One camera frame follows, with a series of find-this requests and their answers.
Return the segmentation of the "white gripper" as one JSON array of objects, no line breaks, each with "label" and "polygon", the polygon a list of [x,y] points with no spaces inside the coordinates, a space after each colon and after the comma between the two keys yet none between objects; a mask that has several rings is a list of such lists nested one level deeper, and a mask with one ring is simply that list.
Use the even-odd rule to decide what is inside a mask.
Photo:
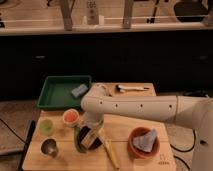
[{"label": "white gripper", "polygon": [[100,146],[100,140],[97,135],[96,129],[90,129],[87,126],[83,126],[79,133],[80,144],[84,148],[98,148]]}]

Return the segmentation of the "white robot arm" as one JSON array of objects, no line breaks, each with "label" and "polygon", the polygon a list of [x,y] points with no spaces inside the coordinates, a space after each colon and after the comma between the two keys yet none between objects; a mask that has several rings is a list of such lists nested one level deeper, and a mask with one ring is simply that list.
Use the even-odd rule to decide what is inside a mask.
[{"label": "white robot arm", "polygon": [[190,171],[213,171],[213,98],[188,96],[110,96],[105,84],[94,84],[81,100],[88,125],[104,114],[173,123],[197,131]]}]

